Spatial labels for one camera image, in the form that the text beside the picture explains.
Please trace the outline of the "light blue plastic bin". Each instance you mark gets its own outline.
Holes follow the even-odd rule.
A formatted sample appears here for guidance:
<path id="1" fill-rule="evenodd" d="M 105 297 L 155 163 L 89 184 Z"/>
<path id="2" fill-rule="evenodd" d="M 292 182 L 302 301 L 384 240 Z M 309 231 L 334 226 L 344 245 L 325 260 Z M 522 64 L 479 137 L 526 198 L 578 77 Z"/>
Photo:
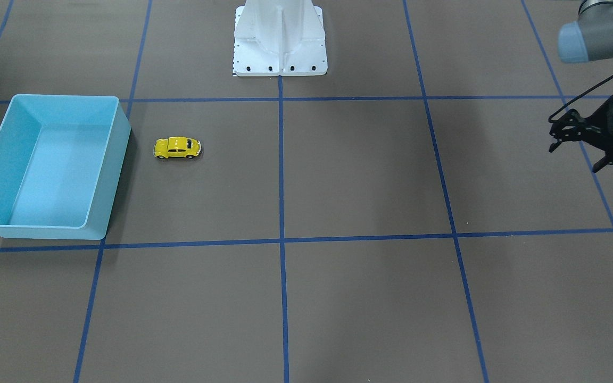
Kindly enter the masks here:
<path id="1" fill-rule="evenodd" d="M 105 237 L 131 133 L 107 95 L 17 94 L 0 124 L 0 237 Z"/>

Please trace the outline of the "yellow beetle toy car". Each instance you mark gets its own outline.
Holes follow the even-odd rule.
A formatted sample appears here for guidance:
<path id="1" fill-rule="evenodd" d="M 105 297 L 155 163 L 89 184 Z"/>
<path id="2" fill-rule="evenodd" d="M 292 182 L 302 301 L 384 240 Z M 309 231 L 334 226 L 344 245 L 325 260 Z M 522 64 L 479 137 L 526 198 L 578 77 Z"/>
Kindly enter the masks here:
<path id="1" fill-rule="evenodd" d="M 156 140 L 153 156 L 158 159 L 195 159 L 202 153 L 202 143 L 195 138 L 175 136 Z"/>

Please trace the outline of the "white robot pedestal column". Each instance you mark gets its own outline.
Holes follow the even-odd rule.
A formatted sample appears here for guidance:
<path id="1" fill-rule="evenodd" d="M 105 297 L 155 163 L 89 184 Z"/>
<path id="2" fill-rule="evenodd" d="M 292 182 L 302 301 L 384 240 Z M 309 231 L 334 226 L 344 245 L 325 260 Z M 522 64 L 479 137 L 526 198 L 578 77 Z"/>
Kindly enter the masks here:
<path id="1" fill-rule="evenodd" d="M 236 7 L 233 75 L 326 75 L 323 16 L 312 1 L 246 1 Z"/>

